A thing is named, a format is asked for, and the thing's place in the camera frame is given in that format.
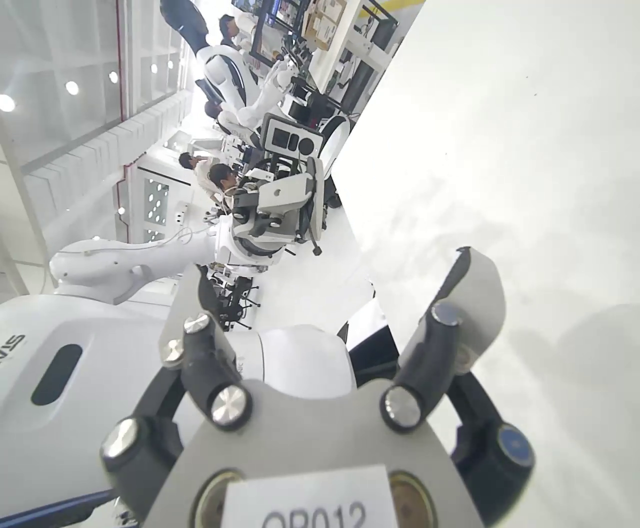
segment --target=white cable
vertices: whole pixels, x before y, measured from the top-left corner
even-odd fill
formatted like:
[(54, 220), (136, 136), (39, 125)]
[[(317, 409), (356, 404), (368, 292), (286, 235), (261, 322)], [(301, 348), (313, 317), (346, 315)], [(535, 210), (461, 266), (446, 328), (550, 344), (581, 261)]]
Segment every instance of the white cable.
[[(169, 242), (171, 242), (172, 240), (174, 240), (176, 237), (183, 237), (183, 236), (187, 236), (187, 234), (189, 235), (189, 240), (187, 240), (184, 244), (188, 244), (189, 242), (191, 242), (191, 239), (193, 238), (193, 235), (197, 235), (198, 233), (202, 233), (204, 231), (208, 231), (209, 229), (211, 229), (211, 226), (209, 227), (205, 227), (204, 229), (200, 229), (199, 231), (193, 231), (193, 229), (191, 229), (190, 227), (183, 227), (182, 229), (180, 229), (175, 235), (173, 235), (171, 238), (167, 239), (167, 240), (163, 240), (161, 241), (161, 243), (156, 244), (155, 246), (148, 246), (148, 247), (137, 247), (137, 248), (96, 248), (94, 250), (83, 250), (83, 251), (59, 251), (58, 253), (62, 253), (64, 255), (85, 255), (85, 256), (89, 256), (89, 255), (93, 255), (94, 253), (102, 253), (105, 251), (140, 251), (140, 250), (151, 250), (154, 248), (159, 248), (164, 246), (165, 244), (168, 244)], [(185, 234), (180, 234), (183, 231), (188, 231), (188, 233)]]

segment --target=metal screw head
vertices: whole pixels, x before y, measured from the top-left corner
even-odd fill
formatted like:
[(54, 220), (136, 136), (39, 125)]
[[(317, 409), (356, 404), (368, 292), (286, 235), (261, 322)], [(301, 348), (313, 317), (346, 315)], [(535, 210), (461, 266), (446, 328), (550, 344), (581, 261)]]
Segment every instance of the metal screw head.
[(116, 458), (125, 453), (138, 437), (138, 424), (133, 418), (119, 422), (102, 443), (102, 456)]
[(178, 366), (184, 356), (184, 344), (182, 339), (172, 339), (162, 350), (162, 363), (170, 369)]
[(229, 385), (218, 392), (211, 405), (211, 419), (219, 426), (231, 426), (246, 411), (247, 397), (241, 387)]
[(460, 318), (458, 317), (458, 309), (446, 301), (438, 301), (431, 308), (433, 319), (447, 326), (458, 326)]
[(207, 314), (198, 314), (195, 319), (187, 317), (184, 321), (184, 331), (186, 333), (196, 333), (206, 328), (208, 324), (209, 316)]
[(402, 428), (415, 427), (420, 422), (418, 401), (404, 387), (392, 387), (385, 394), (387, 416)]

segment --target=screen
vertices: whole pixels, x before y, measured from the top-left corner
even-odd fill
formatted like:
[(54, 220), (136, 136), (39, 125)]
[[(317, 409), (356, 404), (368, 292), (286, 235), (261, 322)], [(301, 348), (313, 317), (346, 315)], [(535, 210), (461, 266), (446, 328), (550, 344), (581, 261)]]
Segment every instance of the screen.
[(290, 134), (287, 131), (284, 131), (282, 129), (275, 129), (273, 131), (273, 137), (271, 139), (271, 142), (276, 147), (287, 148), (289, 144), (289, 135)]

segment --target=gray metal plate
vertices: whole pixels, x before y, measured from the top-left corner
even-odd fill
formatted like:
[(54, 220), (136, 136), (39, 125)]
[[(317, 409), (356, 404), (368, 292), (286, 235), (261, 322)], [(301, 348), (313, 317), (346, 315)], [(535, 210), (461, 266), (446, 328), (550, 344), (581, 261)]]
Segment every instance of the gray metal plate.
[(245, 382), (253, 396), (248, 423), (235, 433), (219, 431), (208, 422), (200, 427), (160, 491), (145, 527), (191, 526), (200, 490), (224, 469), (256, 478), (378, 463), (389, 472), (404, 470), (422, 481), (433, 501), (437, 526), (482, 527), (458, 472), (429, 425), (425, 422), (413, 433), (400, 435), (383, 422), (379, 401), (389, 385), (388, 380), (374, 380), (342, 398), (305, 400), (260, 381)]

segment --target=label sticker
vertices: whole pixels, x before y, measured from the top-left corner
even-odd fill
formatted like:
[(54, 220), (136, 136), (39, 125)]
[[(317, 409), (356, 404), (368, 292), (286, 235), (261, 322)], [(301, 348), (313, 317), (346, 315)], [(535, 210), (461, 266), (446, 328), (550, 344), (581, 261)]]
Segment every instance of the label sticker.
[(338, 23), (340, 16), (342, 15), (342, 5), (335, 0), (331, 0), (325, 4), (323, 13), (325, 17), (328, 17), (332, 21)]
[(330, 44), (334, 33), (335, 33), (335, 24), (331, 20), (323, 17), (322, 23), (320, 24), (320, 28), (317, 30), (318, 38), (323, 42)]
[(222, 528), (397, 528), (383, 465), (253, 479), (227, 488)]

